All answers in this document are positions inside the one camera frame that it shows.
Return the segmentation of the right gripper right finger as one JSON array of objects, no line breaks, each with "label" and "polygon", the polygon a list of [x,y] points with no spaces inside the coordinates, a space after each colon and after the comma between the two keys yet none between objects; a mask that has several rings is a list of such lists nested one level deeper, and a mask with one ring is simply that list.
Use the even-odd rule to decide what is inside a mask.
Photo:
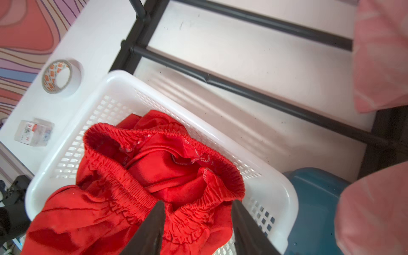
[{"label": "right gripper right finger", "polygon": [[239,200],[231,211],[237,255],[280,255]]}]

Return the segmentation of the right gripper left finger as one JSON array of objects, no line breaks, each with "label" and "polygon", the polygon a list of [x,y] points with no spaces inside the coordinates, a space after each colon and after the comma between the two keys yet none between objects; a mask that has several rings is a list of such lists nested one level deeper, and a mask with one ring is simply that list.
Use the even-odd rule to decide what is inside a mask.
[{"label": "right gripper left finger", "polygon": [[165,225],[165,204],[159,201],[120,255],[159,255]]}]

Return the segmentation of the red shorts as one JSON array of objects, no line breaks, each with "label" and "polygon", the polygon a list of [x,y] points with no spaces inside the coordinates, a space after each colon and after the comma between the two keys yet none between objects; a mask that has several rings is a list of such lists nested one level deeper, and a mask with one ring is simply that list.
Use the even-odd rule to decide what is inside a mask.
[{"label": "red shorts", "polygon": [[98,123],[83,138],[76,183],[31,222],[24,255],[118,255],[162,201],[161,254],[211,255],[232,234],[245,186],[236,166],[165,113]]}]

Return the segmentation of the pink tie-dye shorts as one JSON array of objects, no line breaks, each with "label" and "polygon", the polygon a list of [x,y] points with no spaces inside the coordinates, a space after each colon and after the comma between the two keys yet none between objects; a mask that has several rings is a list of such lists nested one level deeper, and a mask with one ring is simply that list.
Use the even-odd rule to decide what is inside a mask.
[{"label": "pink tie-dye shorts", "polygon": [[366,150],[359,180],[340,195],[334,219],[346,255],[408,252],[408,3],[360,1],[354,23],[353,96],[376,113],[373,133],[389,138]]}]

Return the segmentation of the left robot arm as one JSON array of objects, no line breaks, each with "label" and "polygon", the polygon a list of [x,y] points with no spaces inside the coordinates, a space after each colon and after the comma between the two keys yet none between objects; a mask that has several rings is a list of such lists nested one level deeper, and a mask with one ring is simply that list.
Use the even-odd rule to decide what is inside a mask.
[{"label": "left robot arm", "polygon": [[19,175],[7,189],[1,180],[1,245],[23,236],[31,223],[24,204],[30,182],[28,176]]}]

